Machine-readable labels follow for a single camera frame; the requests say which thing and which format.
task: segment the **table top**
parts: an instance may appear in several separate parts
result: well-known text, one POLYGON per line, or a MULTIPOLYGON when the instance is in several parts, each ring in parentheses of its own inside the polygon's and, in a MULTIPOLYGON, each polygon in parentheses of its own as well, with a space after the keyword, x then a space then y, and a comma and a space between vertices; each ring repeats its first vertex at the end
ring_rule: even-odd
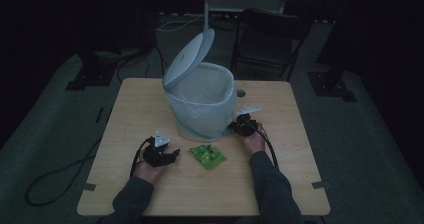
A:
MULTIPOLYGON (((246 91, 236 110, 259 106, 252 119, 262 122, 275 150, 280 170, 289 179, 303 215, 326 215, 330 206, 291 86, 287 82, 236 81, 246 91)), ((228 135, 211 143, 228 158, 212 170, 203 168, 189 148, 200 144, 178 135, 177 123, 160 79, 129 78, 122 83, 78 204, 81 215, 107 215, 112 201, 129 178, 140 144, 156 131, 170 138, 166 153, 181 149, 155 186, 146 216, 257 215, 249 155, 241 139, 228 135)))

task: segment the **dark sleeve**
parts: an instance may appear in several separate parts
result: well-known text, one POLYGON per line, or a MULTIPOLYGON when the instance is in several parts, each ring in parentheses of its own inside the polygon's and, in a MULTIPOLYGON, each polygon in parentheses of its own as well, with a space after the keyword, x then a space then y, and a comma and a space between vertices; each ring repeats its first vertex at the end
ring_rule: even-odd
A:
POLYGON ((299 207, 293 200, 290 183, 272 164, 264 152, 250 159, 260 223, 304 223, 299 207))
POLYGON ((115 212, 98 223, 136 223, 149 205, 152 193, 153 185, 151 183, 137 177, 131 177, 113 200, 115 212))

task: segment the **trash can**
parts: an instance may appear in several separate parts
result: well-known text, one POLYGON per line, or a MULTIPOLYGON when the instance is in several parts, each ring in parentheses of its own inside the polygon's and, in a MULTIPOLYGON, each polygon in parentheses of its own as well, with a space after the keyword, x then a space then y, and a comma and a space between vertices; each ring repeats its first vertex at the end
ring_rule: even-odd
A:
POLYGON ((232 73, 202 62, 215 32, 208 29, 191 40, 175 57, 163 77, 163 87, 185 139, 213 142, 227 132, 236 104, 232 73))

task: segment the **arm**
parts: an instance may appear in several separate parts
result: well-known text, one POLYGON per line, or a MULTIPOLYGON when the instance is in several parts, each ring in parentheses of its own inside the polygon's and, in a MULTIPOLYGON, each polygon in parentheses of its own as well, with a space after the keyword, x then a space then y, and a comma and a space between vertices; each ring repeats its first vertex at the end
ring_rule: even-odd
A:
POLYGON ((292 197, 290 183, 273 166, 265 152, 264 139, 255 132, 250 137, 244 137, 243 142, 252 154, 249 164, 260 212, 260 223, 303 223, 302 214, 292 197))
POLYGON ((115 212, 106 216, 99 223, 136 223, 148 207, 154 185, 159 180, 166 166, 152 167, 141 162, 134 170, 133 176, 113 200, 115 212))

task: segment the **green packet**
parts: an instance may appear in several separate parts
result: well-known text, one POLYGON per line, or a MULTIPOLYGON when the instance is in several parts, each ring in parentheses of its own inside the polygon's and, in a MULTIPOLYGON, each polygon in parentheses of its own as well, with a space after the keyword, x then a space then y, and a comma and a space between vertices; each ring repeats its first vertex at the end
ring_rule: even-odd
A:
POLYGON ((193 153, 194 158, 208 170, 227 160, 227 158, 212 145, 200 145, 190 148, 190 151, 193 153))

